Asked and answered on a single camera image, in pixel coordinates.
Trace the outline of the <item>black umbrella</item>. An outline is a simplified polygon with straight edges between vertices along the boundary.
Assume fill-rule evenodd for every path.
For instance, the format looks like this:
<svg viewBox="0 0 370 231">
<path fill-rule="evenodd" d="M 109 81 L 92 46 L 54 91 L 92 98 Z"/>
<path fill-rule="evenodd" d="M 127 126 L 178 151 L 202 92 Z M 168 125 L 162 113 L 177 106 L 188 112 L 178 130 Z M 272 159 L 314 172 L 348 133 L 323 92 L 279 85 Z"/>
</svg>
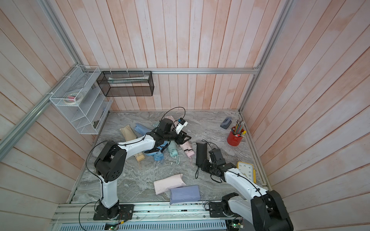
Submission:
<svg viewBox="0 0 370 231">
<path fill-rule="evenodd" d="M 208 147 L 211 148 L 210 150 L 211 153 L 215 150 L 206 140 L 201 140 L 201 143 L 199 142 L 197 143 L 196 166 L 198 169 L 195 174 L 196 179 L 198 178 L 199 169 L 206 173 L 210 173 L 211 175 L 216 175 L 212 159 L 210 159 L 211 162 L 208 159 L 208 156 L 210 155 L 210 152 L 208 152 Z"/>
</svg>

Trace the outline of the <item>small pink umbrella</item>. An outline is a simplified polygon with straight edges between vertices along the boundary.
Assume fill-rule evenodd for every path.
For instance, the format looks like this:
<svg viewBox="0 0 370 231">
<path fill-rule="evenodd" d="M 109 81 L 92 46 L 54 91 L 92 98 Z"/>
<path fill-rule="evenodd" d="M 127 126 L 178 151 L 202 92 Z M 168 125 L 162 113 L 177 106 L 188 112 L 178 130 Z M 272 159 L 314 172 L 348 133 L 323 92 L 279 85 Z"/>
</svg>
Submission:
<svg viewBox="0 0 370 231">
<path fill-rule="evenodd" d="M 182 148 L 182 150 L 184 151 L 184 153 L 187 155 L 187 157 L 189 158 L 189 161 L 190 161 L 190 164 L 193 163 L 193 156 L 195 155 L 195 152 L 190 144 L 189 141 L 185 142 L 184 144 L 180 144 L 180 147 Z"/>
</svg>

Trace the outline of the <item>blue umbrella sleeve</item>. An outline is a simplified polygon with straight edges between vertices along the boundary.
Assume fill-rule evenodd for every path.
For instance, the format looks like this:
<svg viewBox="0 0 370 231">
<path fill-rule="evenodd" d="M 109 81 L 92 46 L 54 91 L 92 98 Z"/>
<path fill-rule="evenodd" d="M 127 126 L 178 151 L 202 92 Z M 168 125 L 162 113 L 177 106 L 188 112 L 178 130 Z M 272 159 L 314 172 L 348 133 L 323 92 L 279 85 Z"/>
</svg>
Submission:
<svg viewBox="0 0 370 231">
<path fill-rule="evenodd" d="M 144 136 L 146 135 L 148 132 L 151 132 L 152 130 L 145 127 L 144 125 L 140 124 L 140 123 L 136 123 L 135 124 L 135 128 L 134 128 L 134 131 L 136 133 L 138 133 L 141 136 Z"/>
</svg>

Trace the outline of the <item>blue umbrella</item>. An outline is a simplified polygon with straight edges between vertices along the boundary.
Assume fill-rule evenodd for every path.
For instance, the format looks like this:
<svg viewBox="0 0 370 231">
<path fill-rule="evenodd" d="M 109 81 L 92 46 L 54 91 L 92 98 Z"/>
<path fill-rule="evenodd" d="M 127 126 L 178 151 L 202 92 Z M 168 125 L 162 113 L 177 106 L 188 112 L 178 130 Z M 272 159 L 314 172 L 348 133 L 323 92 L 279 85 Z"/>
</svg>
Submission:
<svg viewBox="0 0 370 231">
<path fill-rule="evenodd" d="M 165 141 L 164 144 L 161 146 L 158 146 L 157 148 L 154 148 L 152 150 L 146 150 L 144 151 L 144 154 L 147 156 L 152 156 L 155 161 L 163 163 L 164 162 L 164 151 L 167 149 L 169 146 L 169 142 Z"/>
</svg>

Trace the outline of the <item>beige umbrella sleeve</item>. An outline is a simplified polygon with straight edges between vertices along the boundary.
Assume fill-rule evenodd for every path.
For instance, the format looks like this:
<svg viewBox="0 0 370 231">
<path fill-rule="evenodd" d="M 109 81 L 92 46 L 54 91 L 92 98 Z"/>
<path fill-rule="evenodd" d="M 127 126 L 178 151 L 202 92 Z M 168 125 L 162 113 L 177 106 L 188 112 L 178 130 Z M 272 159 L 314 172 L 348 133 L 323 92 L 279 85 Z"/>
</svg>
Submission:
<svg viewBox="0 0 370 231">
<path fill-rule="evenodd" d="M 129 125 L 125 126 L 124 128 L 121 128 L 120 131 L 123 134 L 126 141 L 132 141 L 137 138 L 137 136 L 134 134 L 133 130 Z"/>
</svg>

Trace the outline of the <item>small pink umbrella sleeve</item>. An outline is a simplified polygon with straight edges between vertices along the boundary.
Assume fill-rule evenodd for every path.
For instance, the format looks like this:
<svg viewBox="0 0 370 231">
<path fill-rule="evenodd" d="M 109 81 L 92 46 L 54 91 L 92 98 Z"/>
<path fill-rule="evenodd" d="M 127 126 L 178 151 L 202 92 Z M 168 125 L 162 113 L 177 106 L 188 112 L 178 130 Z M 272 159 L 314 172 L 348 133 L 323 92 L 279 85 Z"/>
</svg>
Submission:
<svg viewBox="0 0 370 231">
<path fill-rule="evenodd" d="M 165 118 L 170 119 L 173 122 L 173 127 L 175 128 L 178 124 L 178 121 L 174 119 L 173 116 L 166 116 Z"/>
</svg>

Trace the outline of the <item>mint green umbrella sleeve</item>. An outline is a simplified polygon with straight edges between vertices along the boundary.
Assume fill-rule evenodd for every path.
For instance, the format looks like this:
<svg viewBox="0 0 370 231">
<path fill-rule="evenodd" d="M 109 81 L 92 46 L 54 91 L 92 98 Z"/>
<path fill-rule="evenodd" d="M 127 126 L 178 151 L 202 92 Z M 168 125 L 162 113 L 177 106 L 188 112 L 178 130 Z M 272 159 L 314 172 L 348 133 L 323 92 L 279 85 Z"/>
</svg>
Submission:
<svg viewBox="0 0 370 231">
<path fill-rule="evenodd" d="M 153 124 L 153 127 L 156 128 L 158 125 L 159 125 L 159 121 L 156 121 L 154 124 Z"/>
</svg>

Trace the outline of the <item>beige umbrella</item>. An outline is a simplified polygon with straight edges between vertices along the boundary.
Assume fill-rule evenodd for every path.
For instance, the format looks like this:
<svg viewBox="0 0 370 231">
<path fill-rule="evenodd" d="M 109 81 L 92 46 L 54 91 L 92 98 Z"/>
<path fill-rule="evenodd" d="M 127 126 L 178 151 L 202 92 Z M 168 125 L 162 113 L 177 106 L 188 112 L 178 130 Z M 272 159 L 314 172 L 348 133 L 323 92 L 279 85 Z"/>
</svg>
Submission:
<svg viewBox="0 0 370 231">
<path fill-rule="evenodd" d="M 141 169 L 141 161 L 143 161 L 145 159 L 144 153 L 143 152 L 137 153 L 137 154 L 134 155 L 134 157 L 138 162 L 139 169 Z"/>
</svg>

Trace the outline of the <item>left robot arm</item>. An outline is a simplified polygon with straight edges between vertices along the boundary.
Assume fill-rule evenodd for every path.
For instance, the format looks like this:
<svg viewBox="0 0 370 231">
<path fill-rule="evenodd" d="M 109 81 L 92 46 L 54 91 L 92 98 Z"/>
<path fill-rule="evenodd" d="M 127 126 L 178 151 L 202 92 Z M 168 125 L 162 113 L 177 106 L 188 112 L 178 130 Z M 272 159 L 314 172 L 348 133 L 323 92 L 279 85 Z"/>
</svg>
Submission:
<svg viewBox="0 0 370 231">
<path fill-rule="evenodd" d="M 119 214 L 119 199 L 117 195 L 117 179 L 123 172 L 127 158 L 140 152 L 155 153 L 158 147 L 166 141 L 174 141 L 177 144 L 184 144 L 191 139 L 182 129 L 188 125 L 183 118 L 174 121 L 164 118 L 152 131 L 147 132 L 140 138 L 132 141 L 115 143 L 112 141 L 102 149 L 94 162 L 98 178 L 101 180 L 101 200 L 98 205 L 109 219 Z"/>
</svg>

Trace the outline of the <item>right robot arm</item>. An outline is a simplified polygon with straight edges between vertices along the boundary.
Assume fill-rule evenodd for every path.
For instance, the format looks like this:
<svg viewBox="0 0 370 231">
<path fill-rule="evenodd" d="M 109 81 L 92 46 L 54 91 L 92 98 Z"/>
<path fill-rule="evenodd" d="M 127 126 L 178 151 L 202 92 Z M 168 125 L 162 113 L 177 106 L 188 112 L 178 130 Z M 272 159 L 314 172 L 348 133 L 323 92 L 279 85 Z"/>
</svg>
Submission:
<svg viewBox="0 0 370 231">
<path fill-rule="evenodd" d="M 292 231 L 293 223 L 278 192 L 268 191 L 250 181 L 232 163 L 227 163 L 220 149 L 213 149 L 207 158 L 207 148 L 196 153 L 196 165 L 216 183 L 228 183 L 238 192 L 222 197 L 221 202 L 208 203 L 211 217 L 242 217 L 256 231 Z"/>
</svg>

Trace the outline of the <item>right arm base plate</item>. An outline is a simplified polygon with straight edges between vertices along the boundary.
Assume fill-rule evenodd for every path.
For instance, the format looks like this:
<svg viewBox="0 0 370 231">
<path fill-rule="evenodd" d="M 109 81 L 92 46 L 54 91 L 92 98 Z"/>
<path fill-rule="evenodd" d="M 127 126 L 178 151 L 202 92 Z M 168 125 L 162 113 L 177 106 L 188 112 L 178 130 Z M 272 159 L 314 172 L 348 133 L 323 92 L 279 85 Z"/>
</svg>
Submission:
<svg viewBox="0 0 370 231">
<path fill-rule="evenodd" d="M 233 216 L 226 202 L 208 202 L 208 211 L 211 218 L 221 218 Z"/>
</svg>

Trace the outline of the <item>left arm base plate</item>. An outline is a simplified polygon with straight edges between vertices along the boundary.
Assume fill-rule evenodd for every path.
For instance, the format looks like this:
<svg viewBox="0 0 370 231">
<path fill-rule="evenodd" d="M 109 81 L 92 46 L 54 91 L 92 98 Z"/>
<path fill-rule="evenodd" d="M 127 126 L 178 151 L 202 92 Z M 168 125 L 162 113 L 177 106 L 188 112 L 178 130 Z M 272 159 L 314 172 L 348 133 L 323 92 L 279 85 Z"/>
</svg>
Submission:
<svg viewBox="0 0 370 231">
<path fill-rule="evenodd" d="M 97 206 L 93 220 L 130 220 L 133 217 L 134 204 L 119 205 L 105 208 L 101 203 Z"/>
</svg>

